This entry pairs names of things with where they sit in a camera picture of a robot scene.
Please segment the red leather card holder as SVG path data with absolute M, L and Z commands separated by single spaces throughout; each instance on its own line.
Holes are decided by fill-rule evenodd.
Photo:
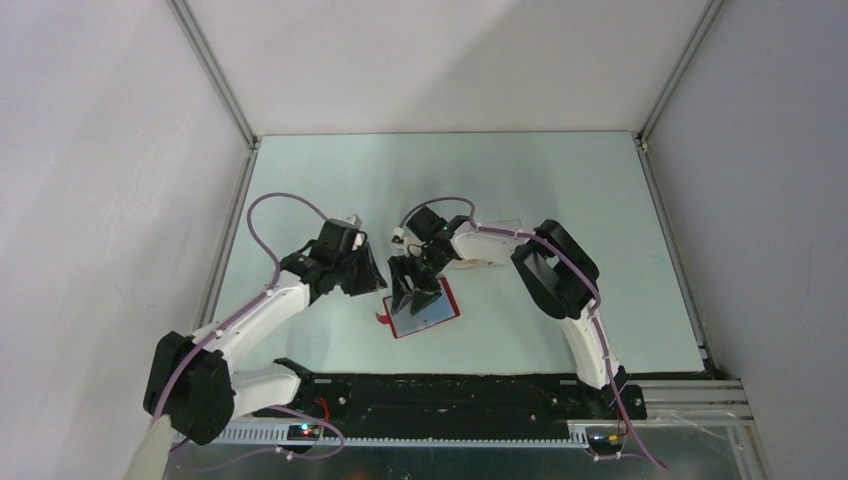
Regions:
M 442 276 L 438 281 L 441 287 L 440 297 L 422 311 L 412 315 L 411 306 L 407 305 L 399 313 L 393 314 L 390 312 L 392 297 L 384 297 L 383 311 L 375 314 L 376 321 L 387 326 L 395 339 L 400 339 L 459 318 L 460 309 L 448 279 Z

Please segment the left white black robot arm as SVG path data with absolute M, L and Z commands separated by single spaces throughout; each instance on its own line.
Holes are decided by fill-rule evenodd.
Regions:
M 387 284 L 376 266 L 361 220 L 329 219 L 315 240 L 278 264 L 272 284 L 236 314 L 190 335 L 172 331 L 157 344 L 143 408 L 166 416 L 190 441 L 206 445 L 234 418 L 280 405 L 304 416 L 315 388 L 281 361 L 252 370 L 238 364 L 285 321 L 339 288 L 350 297 Z

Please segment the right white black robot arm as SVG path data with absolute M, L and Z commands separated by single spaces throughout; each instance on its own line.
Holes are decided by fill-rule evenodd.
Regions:
M 393 230 L 392 313 L 418 315 L 442 296 L 441 273 L 452 262 L 479 260 L 512 265 L 534 304 L 559 321 L 585 385 L 585 411 L 606 418 L 622 403 L 625 369 L 613 354 L 599 307 L 595 262 L 555 220 L 534 230 L 509 230 L 475 222 L 469 215 L 447 220 L 423 206 Z

